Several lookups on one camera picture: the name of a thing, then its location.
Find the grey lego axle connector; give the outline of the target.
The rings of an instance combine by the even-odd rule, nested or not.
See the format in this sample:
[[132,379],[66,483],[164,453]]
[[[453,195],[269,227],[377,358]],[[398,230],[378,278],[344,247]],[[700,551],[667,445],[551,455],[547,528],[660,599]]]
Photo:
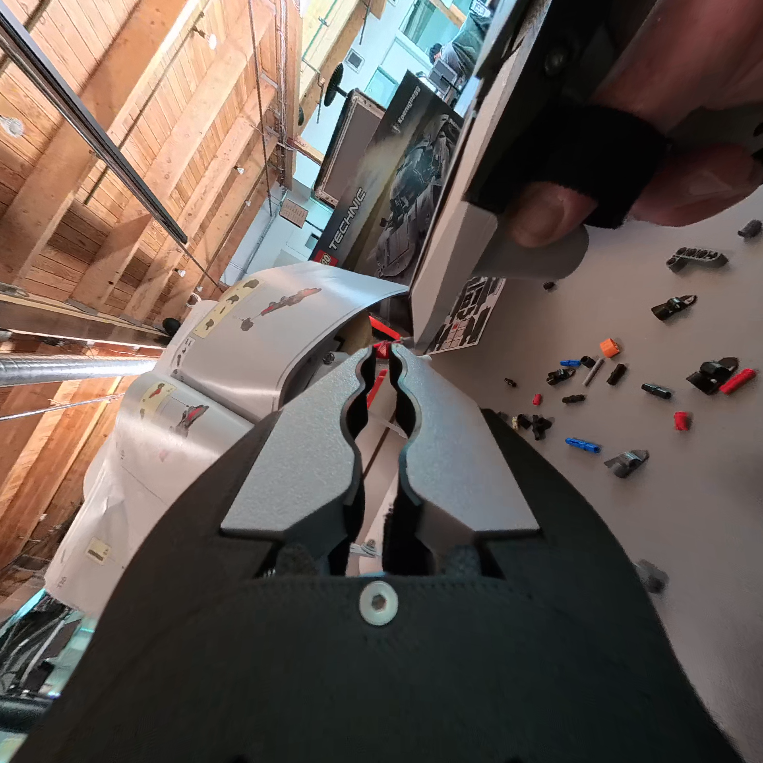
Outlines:
[[668,585],[669,577],[660,568],[641,559],[634,562],[633,567],[644,589],[651,595],[660,595]]

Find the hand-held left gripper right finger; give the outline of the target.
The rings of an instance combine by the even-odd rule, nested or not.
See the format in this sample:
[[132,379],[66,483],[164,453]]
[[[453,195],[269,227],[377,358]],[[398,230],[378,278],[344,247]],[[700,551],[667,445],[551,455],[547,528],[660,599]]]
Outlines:
[[399,478],[417,515],[415,538],[444,558],[456,547],[536,535],[538,520],[477,403],[402,345],[391,347],[390,376],[407,434]]

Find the lego instruction booklet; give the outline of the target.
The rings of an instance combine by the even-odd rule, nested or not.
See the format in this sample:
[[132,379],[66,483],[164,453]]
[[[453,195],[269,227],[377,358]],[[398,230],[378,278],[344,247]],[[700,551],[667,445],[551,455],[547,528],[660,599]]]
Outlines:
[[53,600],[99,617],[160,517],[262,418],[300,395],[329,345],[408,288],[317,262],[248,275],[194,307],[122,399],[84,500],[44,575]]

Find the grey lego wedge panel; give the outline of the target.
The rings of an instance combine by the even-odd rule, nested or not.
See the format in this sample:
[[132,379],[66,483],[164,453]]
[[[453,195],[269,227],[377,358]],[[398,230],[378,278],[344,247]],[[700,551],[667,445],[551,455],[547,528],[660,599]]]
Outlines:
[[617,478],[627,478],[649,459],[649,451],[633,449],[619,453],[604,462],[606,468]]

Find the dark grey lego beam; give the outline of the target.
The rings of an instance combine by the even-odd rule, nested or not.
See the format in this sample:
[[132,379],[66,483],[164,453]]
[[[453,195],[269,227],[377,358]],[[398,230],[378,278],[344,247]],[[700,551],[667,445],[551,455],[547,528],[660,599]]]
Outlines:
[[689,265],[696,265],[705,269],[720,269],[728,264],[726,255],[715,251],[697,247],[681,247],[676,250],[665,262],[665,265],[673,273],[684,270]]

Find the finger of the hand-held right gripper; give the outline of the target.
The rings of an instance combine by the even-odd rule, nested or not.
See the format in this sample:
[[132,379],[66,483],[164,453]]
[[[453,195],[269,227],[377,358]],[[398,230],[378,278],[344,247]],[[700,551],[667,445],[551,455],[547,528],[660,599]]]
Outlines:
[[482,101],[473,101],[466,114],[436,222],[410,289],[413,348],[418,353],[427,351],[497,230],[497,216],[468,202],[466,192],[532,47],[529,36],[524,36],[491,86],[486,89],[482,82],[478,91]]

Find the lego set box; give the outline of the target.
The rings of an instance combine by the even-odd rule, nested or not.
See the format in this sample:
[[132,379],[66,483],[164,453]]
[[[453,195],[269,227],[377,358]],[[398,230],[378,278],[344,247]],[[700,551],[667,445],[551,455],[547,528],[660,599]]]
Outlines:
[[462,128],[406,72],[310,259],[411,287]]

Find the lego sticker sheet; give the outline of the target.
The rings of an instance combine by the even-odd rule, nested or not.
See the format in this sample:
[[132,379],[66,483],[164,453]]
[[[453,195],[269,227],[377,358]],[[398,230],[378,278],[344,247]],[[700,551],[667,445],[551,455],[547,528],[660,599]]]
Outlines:
[[477,345],[505,282],[505,278],[479,276],[467,281],[426,354],[433,356]]

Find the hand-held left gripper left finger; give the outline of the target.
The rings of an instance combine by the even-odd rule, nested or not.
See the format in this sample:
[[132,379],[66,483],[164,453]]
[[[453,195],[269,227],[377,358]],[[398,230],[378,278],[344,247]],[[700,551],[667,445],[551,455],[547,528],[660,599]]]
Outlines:
[[222,520],[224,536],[349,557],[365,512],[356,440],[375,379],[376,351],[367,347],[281,408]]

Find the silver ventilation duct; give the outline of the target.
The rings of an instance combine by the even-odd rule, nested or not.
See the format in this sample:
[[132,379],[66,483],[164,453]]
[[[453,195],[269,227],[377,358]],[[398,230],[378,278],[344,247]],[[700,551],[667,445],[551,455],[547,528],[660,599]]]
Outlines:
[[3,353],[1,388],[96,378],[141,376],[159,362],[147,356],[77,356]]

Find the black lego panel piece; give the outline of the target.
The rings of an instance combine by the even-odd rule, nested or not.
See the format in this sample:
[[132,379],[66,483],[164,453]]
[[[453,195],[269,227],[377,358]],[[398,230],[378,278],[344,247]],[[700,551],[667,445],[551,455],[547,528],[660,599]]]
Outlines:
[[703,362],[699,369],[692,372],[686,380],[704,395],[714,395],[737,373],[738,368],[739,359],[736,357],[708,360]]

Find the grey equipment case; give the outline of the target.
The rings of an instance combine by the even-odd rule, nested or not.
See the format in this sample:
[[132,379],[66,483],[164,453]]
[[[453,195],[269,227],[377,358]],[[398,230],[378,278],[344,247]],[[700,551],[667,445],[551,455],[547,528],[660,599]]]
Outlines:
[[384,115],[385,108],[365,93],[349,91],[312,188],[312,199],[331,208],[338,205]]

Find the black angled lego piece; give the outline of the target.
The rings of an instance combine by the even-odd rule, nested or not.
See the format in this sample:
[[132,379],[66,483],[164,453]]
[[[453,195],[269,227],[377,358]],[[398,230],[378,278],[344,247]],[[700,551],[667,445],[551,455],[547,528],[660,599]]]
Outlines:
[[696,294],[672,297],[651,308],[651,312],[657,320],[666,322],[693,307],[697,303],[697,300],[698,296]]

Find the person's right hand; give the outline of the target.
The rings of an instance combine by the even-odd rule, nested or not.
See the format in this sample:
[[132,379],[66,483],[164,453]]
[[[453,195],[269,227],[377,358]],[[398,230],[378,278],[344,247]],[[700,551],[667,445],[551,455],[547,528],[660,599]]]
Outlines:
[[[656,2],[591,97],[665,135],[693,111],[761,102],[762,7],[755,1]],[[743,147],[713,145],[669,157],[629,210],[663,227],[684,227],[736,205],[760,185],[761,162]],[[507,228],[525,247],[555,243],[589,217],[596,201],[533,182]]]

